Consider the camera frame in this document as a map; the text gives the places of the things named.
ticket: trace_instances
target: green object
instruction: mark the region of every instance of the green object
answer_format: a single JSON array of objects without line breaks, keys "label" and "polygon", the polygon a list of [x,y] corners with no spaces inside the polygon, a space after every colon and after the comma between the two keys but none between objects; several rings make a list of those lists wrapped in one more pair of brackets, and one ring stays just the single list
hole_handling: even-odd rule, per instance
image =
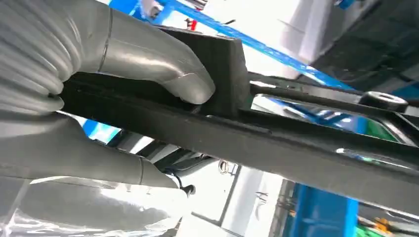
[{"label": "green object", "polygon": [[365,132],[365,135],[397,142],[393,135],[391,135],[381,124],[370,119],[367,119],[367,131]]},{"label": "green object", "polygon": [[367,227],[357,226],[355,231],[355,237],[384,237],[380,234],[371,231]]}]

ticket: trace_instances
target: red object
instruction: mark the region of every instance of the red object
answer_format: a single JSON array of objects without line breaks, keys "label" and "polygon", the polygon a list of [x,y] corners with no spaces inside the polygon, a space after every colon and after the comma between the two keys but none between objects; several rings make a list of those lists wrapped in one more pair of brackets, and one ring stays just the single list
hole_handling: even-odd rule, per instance
[{"label": "red object", "polygon": [[194,31],[196,29],[197,21],[193,20],[191,24],[191,31]]}]

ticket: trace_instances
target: blue metal frame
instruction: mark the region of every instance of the blue metal frame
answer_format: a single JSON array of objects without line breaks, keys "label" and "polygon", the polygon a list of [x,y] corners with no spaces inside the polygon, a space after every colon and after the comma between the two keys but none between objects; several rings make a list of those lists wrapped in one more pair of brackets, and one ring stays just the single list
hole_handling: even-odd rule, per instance
[{"label": "blue metal frame", "polygon": [[133,16],[142,21],[150,21],[144,13],[141,0],[111,0],[109,7]]},{"label": "blue metal frame", "polygon": [[342,8],[343,10],[348,9],[353,3],[355,2],[355,0],[343,0],[341,1],[338,6],[340,8]]},{"label": "blue metal frame", "polygon": [[86,136],[90,137],[93,136],[97,130],[98,122],[87,119],[86,122],[83,124],[83,130]]},{"label": "blue metal frame", "polygon": [[357,201],[300,184],[295,190],[298,201],[289,237],[355,236]]}]

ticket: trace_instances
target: rubber bushing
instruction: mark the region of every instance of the rubber bushing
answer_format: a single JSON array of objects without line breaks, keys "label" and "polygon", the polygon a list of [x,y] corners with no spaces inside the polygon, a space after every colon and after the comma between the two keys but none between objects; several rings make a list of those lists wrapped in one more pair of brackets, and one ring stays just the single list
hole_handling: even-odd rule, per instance
[{"label": "rubber bushing", "polygon": [[404,113],[409,103],[397,96],[377,91],[366,92],[358,104]]}]

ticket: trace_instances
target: blue car lift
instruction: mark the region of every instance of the blue car lift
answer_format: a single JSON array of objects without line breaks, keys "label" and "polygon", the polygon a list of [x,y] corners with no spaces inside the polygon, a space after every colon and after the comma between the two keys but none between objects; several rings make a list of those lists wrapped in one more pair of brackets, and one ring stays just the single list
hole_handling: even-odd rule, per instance
[{"label": "blue car lift", "polygon": [[[303,75],[315,80],[321,85],[339,87],[353,90],[352,87],[332,78],[308,65],[305,65],[290,56],[270,48],[227,25],[224,25],[205,14],[196,11],[176,0],[157,0],[164,8],[155,19],[150,19],[144,14],[141,1],[138,0],[112,0],[109,6],[131,15],[139,20],[147,21],[155,25],[162,25],[173,11],[178,11],[208,27],[217,30],[219,33],[229,37],[239,38],[245,45],[299,71]],[[348,8],[354,0],[339,1],[338,6],[342,9]],[[365,133],[366,119],[340,114],[330,119],[331,112],[325,115],[316,115],[299,105],[273,99],[280,106],[291,107],[302,114],[312,123],[333,126],[356,133]],[[351,117],[351,124],[340,123],[342,119]],[[91,137],[102,124],[88,120],[83,126],[86,134]],[[353,237],[357,224],[358,202],[339,195],[324,192],[306,185],[298,184],[295,189],[298,201],[295,207],[295,217],[287,231],[289,237]]]}]

